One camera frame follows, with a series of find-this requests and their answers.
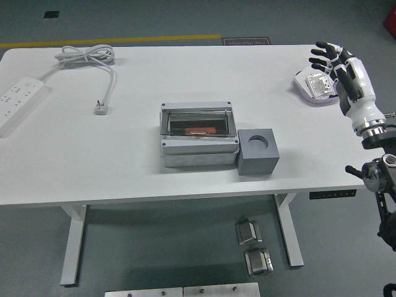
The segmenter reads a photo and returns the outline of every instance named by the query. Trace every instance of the white robotic arm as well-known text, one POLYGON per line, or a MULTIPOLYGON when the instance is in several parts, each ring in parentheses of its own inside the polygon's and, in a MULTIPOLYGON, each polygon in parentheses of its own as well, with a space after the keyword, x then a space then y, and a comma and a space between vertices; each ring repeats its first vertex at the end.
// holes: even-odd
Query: white robotic arm
POLYGON ((363 63, 349 51, 331 43, 317 42, 316 56, 311 58, 312 68, 319 69, 338 80, 336 86, 341 111, 352 120, 352 128, 363 139, 385 132, 385 116, 378 110, 376 94, 363 63))
POLYGON ((388 131, 385 116, 376 104, 376 94, 363 63, 345 48, 331 43, 317 42, 323 50, 311 53, 322 58, 310 58, 312 68, 328 73, 337 82, 341 111, 352 120, 352 128, 363 138, 364 149, 383 148, 385 154, 363 165, 362 170, 346 166, 345 171, 364 181, 375 192, 381 224, 380 236, 396 252, 396 212, 387 210, 384 194, 396 203, 396 131, 388 131))

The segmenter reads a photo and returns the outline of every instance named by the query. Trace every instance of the power strip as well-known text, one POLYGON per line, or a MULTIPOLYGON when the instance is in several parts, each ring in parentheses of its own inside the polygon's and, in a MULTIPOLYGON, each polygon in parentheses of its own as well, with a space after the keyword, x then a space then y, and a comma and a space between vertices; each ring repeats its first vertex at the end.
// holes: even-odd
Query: power strip
POLYGON ((0 98, 0 137, 18 123, 45 93, 44 82, 24 77, 0 98))

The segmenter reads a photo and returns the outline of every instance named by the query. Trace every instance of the robot finger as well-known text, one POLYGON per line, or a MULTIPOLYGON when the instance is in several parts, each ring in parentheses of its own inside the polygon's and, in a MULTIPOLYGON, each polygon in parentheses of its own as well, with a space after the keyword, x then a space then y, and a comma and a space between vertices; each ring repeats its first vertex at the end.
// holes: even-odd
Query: robot finger
POLYGON ((317 49, 317 50, 312 49, 311 53, 314 54, 315 56, 322 56, 322 57, 328 58, 327 53, 325 51, 321 51, 319 49, 317 49))
POLYGON ((313 64, 311 65, 311 67, 312 67, 313 69, 317 69, 317 70, 322 71, 323 73, 326 73, 327 75, 330 76, 330 78, 331 78, 332 80, 335 80, 335 79, 337 78, 336 74, 334 73, 334 71, 333 71, 331 68, 328 68, 328 67, 323 66, 323 65, 318 64, 318 63, 313 63, 313 64))
POLYGON ((352 55, 349 51, 347 51, 345 48, 342 49, 342 52, 340 54, 340 59, 342 61, 342 63, 345 64, 345 62, 350 59, 350 58, 354 58, 355 56, 352 55))
POLYGON ((338 65, 341 61, 339 61, 338 54, 335 51, 334 46, 326 44, 325 49, 326 49, 327 57, 330 59, 330 62, 333 64, 333 66, 338 65))
POLYGON ((358 89, 353 85, 352 79, 348 75, 348 73, 342 68, 337 69, 335 72, 349 99, 351 101, 356 101, 357 99, 360 99, 361 94, 359 93, 358 89))
POLYGON ((311 67, 313 69, 317 69, 317 70, 320 70, 322 72, 326 72, 326 67, 324 67, 323 65, 314 63, 314 64, 311 65, 311 67))
POLYGON ((331 63, 327 60, 322 60, 322 59, 318 59, 318 58, 309 58, 308 59, 309 62, 313 63, 313 64, 320 64, 326 67, 332 67, 331 63))
POLYGON ((321 41, 318 41, 317 43, 315 43, 315 45, 316 45, 318 48, 323 48, 323 49, 326 49, 327 46, 329 46, 329 44, 328 44, 327 42, 321 42, 321 41))

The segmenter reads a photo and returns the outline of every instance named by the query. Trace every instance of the yellow floor line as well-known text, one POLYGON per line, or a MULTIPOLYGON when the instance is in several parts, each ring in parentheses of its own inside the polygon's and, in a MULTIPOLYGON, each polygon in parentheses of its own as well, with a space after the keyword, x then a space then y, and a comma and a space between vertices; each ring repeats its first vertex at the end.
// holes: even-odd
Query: yellow floor line
POLYGON ((59 41, 35 41, 35 42, 15 42, 0 43, 0 48, 34 48, 37 46, 59 46, 59 45, 86 45, 100 43, 121 43, 121 42, 145 42, 145 41, 168 41, 168 40, 198 40, 198 39, 220 39, 220 34, 206 35, 176 35, 176 36, 154 36, 154 37, 127 37, 127 38, 106 38, 106 39, 86 39, 86 40, 59 40, 59 41))

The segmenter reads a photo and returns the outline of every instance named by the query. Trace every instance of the cable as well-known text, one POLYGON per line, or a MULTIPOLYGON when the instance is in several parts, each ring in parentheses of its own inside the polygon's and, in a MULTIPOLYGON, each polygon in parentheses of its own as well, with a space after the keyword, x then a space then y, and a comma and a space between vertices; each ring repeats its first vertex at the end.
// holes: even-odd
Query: cable
POLYGON ((111 77, 105 97, 102 100, 102 104, 100 104, 98 100, 98 104, 95 107, 95 114, 106 114, 108 111, 107 100, 114 81, 114 70, 107 65, 111 61, 114 61, 113 48, 110 45, 95 45, 91 48, 82 50, 67 45, 62 47, 62 53, 57 54, 55 59, 58 60, 58 65, 37 78, 38 80, 45 80, 48 76, 62 69, 67 64, 96 63, 106 67, 110 71, 111 77))

